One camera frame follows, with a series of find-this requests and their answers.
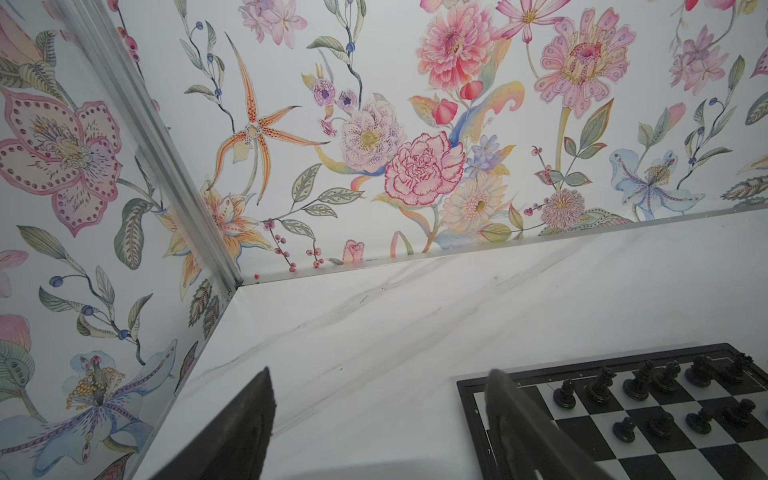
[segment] black chess piece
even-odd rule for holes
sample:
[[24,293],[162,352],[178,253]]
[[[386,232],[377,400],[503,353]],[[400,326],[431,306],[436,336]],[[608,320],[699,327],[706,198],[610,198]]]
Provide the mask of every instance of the black chess piece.
[[751,356],[740,353],[733,363],[720,370],[720,377],[732,385],[738,385],[744,381],[744,367],[751,363]]
[[614,435],[624,443],[634,442],[634,422],[625,417],[621,422],[614,423]]
[[725,417],[734,425],[746,427],[752,419],[752,411],[755,409],[755,402],[750,399],[743,399],[737,405],[725,408]]
[[672,436],[672,425],[674,425],[674,417],[669,412],[664,412],[663,415],[648,419],[648,429],[651,433],[661,439],[668,439]]
[[650,379],[653,381],[654,386],[660,392],[673,393],[677,390],[677,382],[675,379],[680,374],[680,363],[676,360],[672,360],[667,363],[664,370],[654,370],[650,375]]
[[649,360],[643,368],[635,372],[633,379],[624,380],[624,393],[639,401],[648,398],[650,375],[654,372],[654,368],[654,363]]
[[707,433],[712,432],[712,425],[710,425],[710,422],[713,418],[715,418],[715,415],[710,410],[701,409],[698,413],[689,413],[686,415],[685,422],[695,432],[706,435]]
[[614,384],[613,378],[616,376],[613,370],[604,366],[603,371],[597,380],[584,387],[589,398],[593,399],[600,405],[605,405],[611,401],[611,391],[609,386]]
[[685,371],[685,378],[698,387],[710,386],[712,383],[712,359],[705,355],[696,355],[694,364]]
[[558,406],[564,409],[572,409],[576,406],[576,397],[574,397],[574,383],[573,380],[567,379],[563,381],[563,386],[555,390],[552,394],[554,402]]

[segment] pink dahlia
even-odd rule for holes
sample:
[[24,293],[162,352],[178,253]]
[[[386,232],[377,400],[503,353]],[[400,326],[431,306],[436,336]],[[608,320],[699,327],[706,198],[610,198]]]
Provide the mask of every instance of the pink dahlia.
[[491,21],[491,11],[475,2],[454,5],[445,17],[439,13],[416,49],[419,73],[429,73],[429,84],[446,91],[470,82],[491,58]]
[[573,108],[576,118],[589,109],[592,98],[600,101],[611,93],[600,78],[615,83],[627,73],[627,45],[635,38],[629,25],[616,28],[619,15],[612,8],[596,25],[593,21],[594,8],[588,8],[581,16],[580,30],[569,18],[554,26],[560,35],[544,48],[541,66],[556,72],[539,78],[535,85],[547,103],[561,94],[563,107]]

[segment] orange orchid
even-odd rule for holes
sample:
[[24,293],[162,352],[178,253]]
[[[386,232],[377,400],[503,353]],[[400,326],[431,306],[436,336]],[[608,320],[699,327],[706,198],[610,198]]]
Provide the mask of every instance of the orange orchid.
[[[240,74],[243,76],[243,88],[245,89],[245,106],[246,110],[248,111],[248,123],[242,131],[239,131],[235,133],[235,135],[227,138],[219,147],[219,151],[217,152],[216,156],[216,174],[214,175],[214,182],[211,184],[211,186],[216,183],[216,180],[218,180],[219,176],[221,175],[221,168],[224,165],[224,155],[226,155],[229,150],[234,149],[234,160],[236,162],[243,161],[248,158],[248,154],[253,148],[253,142],[256,141],[259,144],[259,149],[256,152],[256,157],[253,159],[253,161],[259,161],[259,152],[261,152],[262,164],[264,167],[264,182],[261,187],[261,192],[259,192],[259,198],[256,200],[256,205],[258,205],[261,201],[261,197],[264,196],[266,184],[270,181],[270,170],[272,163],[270,149],[267,147],[266,140],[264,139],[265,136],[297,145],[324,145],[329,142],[309,141],[301,137],[297,137],[296,135],[287,134],[283,131],[269,128],[271,124],[274,124],[279,119],[283,118],[289,111],[293,110],[299,105],[285,107],[271,115],[259,118],[259,108],[257,107],[256,95],[253,93],[253,83],[250,80],[250,75],[248,75],[248,70],[246,70],[243,59],[240,58],[240,54],[237,53],[237,48],[235,48],[235,45],[232,43],[232,40],[229,38],[229,36],[227,36],[227,39],[230,41],[230,45],[232,45],[232,50],[234,50],[235,57],[237,57],[237,64],[240,67]],[[256,174],[256,165],[253,166],[253,174]],[[245,192],[243,192],[243,194],[247,194],[247,191],[250,189],[250,186],[253,183],[253,177],[251,177],[250,182],[251,183],[248,184],[248,188]]]

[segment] pink peony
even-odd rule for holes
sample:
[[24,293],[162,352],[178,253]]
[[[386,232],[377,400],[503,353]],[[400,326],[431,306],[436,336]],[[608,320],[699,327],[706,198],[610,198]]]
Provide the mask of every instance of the pink peony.
[[386,193],[406,205],[429,205],[440,194],[450,194],[462,179],[464,146],[451,148],[444,131],[436,137],[421,134],[403,144],[386,166]]

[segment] marble tabletop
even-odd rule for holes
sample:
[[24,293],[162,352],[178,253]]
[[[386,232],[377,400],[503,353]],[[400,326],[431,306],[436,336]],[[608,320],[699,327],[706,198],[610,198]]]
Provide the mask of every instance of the marble tabletop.
[[721,342],[765,369],[766,238],[757,210],[243,287],[134,478],[269,366],[262,478],[480,479],[457,379]]

